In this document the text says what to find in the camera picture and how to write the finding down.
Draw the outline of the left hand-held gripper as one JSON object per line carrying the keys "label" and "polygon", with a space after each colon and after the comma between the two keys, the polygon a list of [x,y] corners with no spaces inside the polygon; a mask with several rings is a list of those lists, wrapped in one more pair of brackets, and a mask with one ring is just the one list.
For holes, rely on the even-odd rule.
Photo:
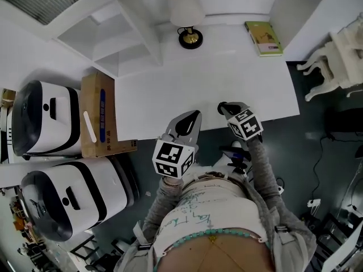
{"label": "left hand-held gripper", "polygon": [[157,139],[152,161],[159,175],[180,179],[195,163],[202,123],[199,110],[185,112],[172,119],[166,133]]}

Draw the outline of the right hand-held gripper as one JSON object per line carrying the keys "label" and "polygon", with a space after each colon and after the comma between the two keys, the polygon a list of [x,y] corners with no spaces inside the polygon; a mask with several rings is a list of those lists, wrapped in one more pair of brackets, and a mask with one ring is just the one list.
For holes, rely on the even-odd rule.
{"label": "right hand-held gripper", "polygon": [[224,103],[223,109],[227,124],[238,138],[247,141],[263,131],[260,120],[256,114],[243,102]]}

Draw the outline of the white desk with hutch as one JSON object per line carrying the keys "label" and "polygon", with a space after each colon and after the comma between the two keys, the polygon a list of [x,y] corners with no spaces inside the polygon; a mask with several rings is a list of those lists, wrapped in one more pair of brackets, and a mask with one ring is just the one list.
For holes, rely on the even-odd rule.
{"label": "white desk with hutch", "polygon": [[287,56],[261,58],[244,23],[270,22],[287,52],[322,0],[201,0],[197,49],[179,44],[167,0],[0,0],[0,86],[29,80],[76,86],[99,70],[115,80],[119,139],[158,136],[198,109],[204,130],[222,128],[223,100],[253,106],[262,120],[299,113]]}

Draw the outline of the person's left forearm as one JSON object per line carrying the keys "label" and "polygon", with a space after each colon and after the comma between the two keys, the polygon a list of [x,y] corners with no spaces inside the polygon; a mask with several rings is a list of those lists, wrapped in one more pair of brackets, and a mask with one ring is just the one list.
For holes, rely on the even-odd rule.
{"label": "person's left forearm", "polygon": [[179,202],[183,190],[183,180],[162,177],[157,195],[143,221],[142,232],[150,243],[154,240],[163,219]]}

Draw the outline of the person's right forearm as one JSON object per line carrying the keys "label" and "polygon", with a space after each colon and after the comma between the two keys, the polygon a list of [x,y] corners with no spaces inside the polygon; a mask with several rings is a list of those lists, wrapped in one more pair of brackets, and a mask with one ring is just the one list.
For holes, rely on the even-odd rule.
{"label": "person's right forearm", "polygon": [[269,209],[285,207],[267,152],[260,139],[258,137],[250,139],[247,141],[247,146],[251,154],[254,188]]}

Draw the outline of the person's right leg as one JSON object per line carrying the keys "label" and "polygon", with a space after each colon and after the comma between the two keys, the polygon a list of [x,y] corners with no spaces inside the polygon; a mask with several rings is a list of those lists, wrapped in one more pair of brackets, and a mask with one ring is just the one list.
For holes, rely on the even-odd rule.
{"label": "person's right leg", "polygon": [[[242,147],[242,144],[239,142],[239,141],[234,141],[231,145],[229,145],[229,146],[227,146],[227,147]],[[228,166],[227,164],[228,163],[231,163],[231,160],[226,156],[226,155],[224,155],[223,153],[222,153],[222,159],[223,159],[223,164],[224,165],[226,165],[226,166]],[[248,177],[248,173],[249,173],[249,171],[250,171],[250,168],[251,168],[251,166],[249,166],[248,167],[248,163],[250,163],[250,162],[248,162],[248,161],[246,161],[245,162],[246,164],[247,164],[247,169],[246,169],[246,175],[241,175],[241,176],[243,176],[244,178],[247,178]]]}

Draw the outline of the green book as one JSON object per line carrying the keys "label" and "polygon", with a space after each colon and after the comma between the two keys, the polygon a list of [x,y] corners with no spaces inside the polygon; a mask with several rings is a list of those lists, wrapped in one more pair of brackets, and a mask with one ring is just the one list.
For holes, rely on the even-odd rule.
{"label": "green book", "polygon": [[283,50],[269,22],[245,22],[244,26],[250,35],[259,57],[282,56]]}

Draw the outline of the person's torso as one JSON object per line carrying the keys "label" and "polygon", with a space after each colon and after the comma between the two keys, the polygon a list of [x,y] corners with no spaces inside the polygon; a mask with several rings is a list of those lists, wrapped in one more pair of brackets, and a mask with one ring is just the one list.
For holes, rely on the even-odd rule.
{"label": "person's torso", "polygon": [[254,182],[214,171],[183,180],[152,242],[134,233],[115,272],[305,272],[316,250],[286,206],[269,209]]}

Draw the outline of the brown cardboard box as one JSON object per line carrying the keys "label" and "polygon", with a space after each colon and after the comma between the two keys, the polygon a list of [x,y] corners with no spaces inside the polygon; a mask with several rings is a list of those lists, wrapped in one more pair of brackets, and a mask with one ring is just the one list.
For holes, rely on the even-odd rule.
{"label": "brown cardboard box", "polygon": [[82,78],[79,116],[84,158],[100,158],[137,150],[136,139],[118,140],[115,80],[108,75],[98,71]]}

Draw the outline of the black bag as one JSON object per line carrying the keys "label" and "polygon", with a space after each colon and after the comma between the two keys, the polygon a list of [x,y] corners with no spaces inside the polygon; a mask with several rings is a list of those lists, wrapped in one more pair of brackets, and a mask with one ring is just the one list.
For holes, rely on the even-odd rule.
{"label": "black bag", "polygon": [[363,133],[363,108],[343,111],[326,110],[324,113],[324,128],[329,133]]}

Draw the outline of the white shade table lamp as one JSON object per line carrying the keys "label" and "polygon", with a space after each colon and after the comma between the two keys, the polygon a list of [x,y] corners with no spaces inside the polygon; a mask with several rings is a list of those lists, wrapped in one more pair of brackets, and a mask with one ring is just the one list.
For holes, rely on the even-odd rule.
{"label": "white shade table lamp", "polygon": [[179,44],[184,49],[197,49],[203,42],[202,33],[195,29],[205,18],[201,0],[167,0],[170,22],[178,27]]}

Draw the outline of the cream ornate vanity table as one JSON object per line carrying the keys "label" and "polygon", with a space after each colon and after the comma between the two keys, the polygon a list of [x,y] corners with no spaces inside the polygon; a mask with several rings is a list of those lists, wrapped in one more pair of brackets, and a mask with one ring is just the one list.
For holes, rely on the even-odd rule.
{"label": "cream ornate vanity table", "polygon": [[323,83],[313,87],[305,100],[332,92],[338,88],[347,89],[347,97],[363,91],[363,12],[339,32],[329,33],[330,41],[312,53],[297,70],[304,76],[318,68]]}

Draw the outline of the white and black machine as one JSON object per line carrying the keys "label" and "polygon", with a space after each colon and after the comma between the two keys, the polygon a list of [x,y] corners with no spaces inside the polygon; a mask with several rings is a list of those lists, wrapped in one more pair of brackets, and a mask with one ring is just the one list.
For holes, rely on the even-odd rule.
{"label": "white and black machine", "polygon": [[16,156],[81,154],[80,90],[39,80],[15,95],[12,146]]}
{"label": "white and black machine", "polygon": [[98,226],[140,197],[121,155],[82,158],[32,171],[20,186],[32,224],[56,242]]}

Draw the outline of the black metal frame rack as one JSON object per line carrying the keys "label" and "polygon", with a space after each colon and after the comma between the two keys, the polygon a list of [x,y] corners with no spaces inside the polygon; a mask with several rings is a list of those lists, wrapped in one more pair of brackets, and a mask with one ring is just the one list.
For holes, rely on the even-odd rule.
{"label": "black metal frame rack", "polygon": [[327,256],[331,256],[352,235],[355,226],[340,222],[331,213],[328,213],[318,227],[316,240],[318,246]]}

